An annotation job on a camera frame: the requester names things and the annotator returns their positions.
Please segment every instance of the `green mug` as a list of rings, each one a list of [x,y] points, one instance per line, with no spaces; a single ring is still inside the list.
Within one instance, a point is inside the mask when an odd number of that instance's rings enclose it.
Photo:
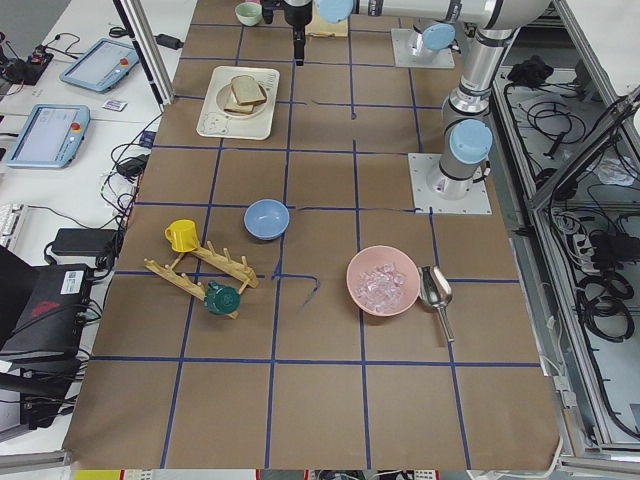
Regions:
[[[207,284],[204,294],[204,305],[209,313],[214,315],[228,315],[240,306],[240,294],[233,287],[220,285],[213,280]]]

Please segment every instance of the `pink bowl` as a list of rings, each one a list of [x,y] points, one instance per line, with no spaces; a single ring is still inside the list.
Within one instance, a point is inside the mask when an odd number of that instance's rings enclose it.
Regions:
[[[385,264],[394,264],[398,272],[406,275],[406,279],[402,286],[404,295],[396,308],[391,312],[379,313],[366,308],[356,296],[356,290],[362,282],[363,273],[371,273]],[[347,288],[353,301],[362,310],[377,317],[390,317],[408,310],[415,303],[420,295],[420,274],[416,264],[404,252],[397,248],[376,245],[361,250],[351,259],[347,267]]]

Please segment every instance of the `cup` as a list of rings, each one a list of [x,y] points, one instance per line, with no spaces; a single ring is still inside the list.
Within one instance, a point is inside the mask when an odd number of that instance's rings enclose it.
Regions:
[[[243,2],[236,6],[236,17],[241,24],[253,27],[262,21],[262,5],[254,2]]]
[[[240,294],[233,287],[220,285],[213,280],[204,294],[204,306],[214,315],[228,315],[240,306]]]
[[[171,242],[175,252],[192,252],[200,246],[200,239],[193,220],[176,220],[164,231],[164,236]]]

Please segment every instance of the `blue joint cap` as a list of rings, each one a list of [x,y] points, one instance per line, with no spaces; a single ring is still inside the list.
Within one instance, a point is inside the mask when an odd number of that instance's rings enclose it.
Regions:
[[[422,32],[422,43],[429,50],[440,51],[456,39],[456,29],[449,23],[434,23]]]
[[[480,120],[463,120],[453,127],[449,137],[451,153],[467,165],[480,163],[489,154],[493,134]]]
[[[315,0],[316,8],[322,18],[329,23],[338,23],[351,15],[354,0]]]

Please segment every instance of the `keyboard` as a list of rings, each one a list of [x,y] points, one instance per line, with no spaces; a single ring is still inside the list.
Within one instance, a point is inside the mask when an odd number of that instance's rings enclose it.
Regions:
[[[0,205],[0,245],[13,251],[29,207],[21,203]]]

